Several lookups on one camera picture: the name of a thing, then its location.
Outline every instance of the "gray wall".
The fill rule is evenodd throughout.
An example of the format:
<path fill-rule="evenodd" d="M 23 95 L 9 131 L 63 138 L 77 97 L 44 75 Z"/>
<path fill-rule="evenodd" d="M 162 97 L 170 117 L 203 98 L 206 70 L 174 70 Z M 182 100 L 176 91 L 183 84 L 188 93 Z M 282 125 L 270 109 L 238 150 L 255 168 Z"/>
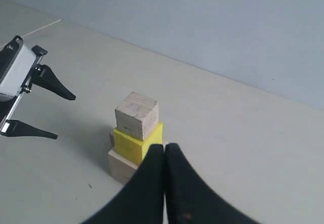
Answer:
<path fill-rule="evenodd" d="M 12 1 L 324 108 L 324 0 Z"/>

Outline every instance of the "stacked blocks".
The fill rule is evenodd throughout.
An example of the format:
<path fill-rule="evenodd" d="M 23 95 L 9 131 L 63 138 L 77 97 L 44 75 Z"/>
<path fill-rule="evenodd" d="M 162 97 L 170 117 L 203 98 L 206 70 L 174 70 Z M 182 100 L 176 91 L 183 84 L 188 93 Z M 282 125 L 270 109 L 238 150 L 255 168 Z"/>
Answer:
<path fill-rule="evenodd" d="M 163 143 L 163 124 L 158 121 L 158 104 L 138 93 L 131 93 L 116 109 L 117 127 L 108 154 L 111 175 L 125 184 L 143 161 L 151 144 Z"/>

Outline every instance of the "wall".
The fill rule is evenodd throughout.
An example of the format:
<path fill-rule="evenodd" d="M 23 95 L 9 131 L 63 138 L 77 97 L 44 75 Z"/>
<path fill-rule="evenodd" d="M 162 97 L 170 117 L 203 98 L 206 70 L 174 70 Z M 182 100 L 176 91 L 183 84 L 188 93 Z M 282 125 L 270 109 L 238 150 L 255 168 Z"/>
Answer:
<path fill-rule="evenodd" d="M 324 108 L 324 0 L 12 1 Z"/>

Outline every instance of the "tabletop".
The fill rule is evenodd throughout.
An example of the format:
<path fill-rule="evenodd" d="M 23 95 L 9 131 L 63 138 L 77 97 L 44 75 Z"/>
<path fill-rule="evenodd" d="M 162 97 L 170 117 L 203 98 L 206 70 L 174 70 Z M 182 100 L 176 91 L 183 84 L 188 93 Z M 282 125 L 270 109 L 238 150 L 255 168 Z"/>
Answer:
<path fill-rule="evenodd" d="M 0 12 L 0 45 L 29 34 L 77 96 L 23 97 L 12 118 L 59 137 L 0 138 L 1 222 L 80 223 L 113 198 L 109 133 L 132 91 L 159 102 L 165 140 L 230 204 L 261 223 L 323 222 L 323 111 L 5 0 Z"/>

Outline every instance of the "yellow cube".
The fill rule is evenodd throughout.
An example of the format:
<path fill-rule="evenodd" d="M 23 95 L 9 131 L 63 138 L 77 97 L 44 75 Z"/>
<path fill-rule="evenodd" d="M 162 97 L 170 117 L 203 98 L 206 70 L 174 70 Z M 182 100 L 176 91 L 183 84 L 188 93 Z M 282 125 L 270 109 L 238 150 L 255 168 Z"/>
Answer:
<path fill-rule="evenodd" d="M 140 165 L 150 145 L 163 143 L 163 123 L 158 123 L 154 131 L 144 141 L 130 137 L 116 128 L 113 130 L 113 136 L 115 151 L 134 164 Z"/>

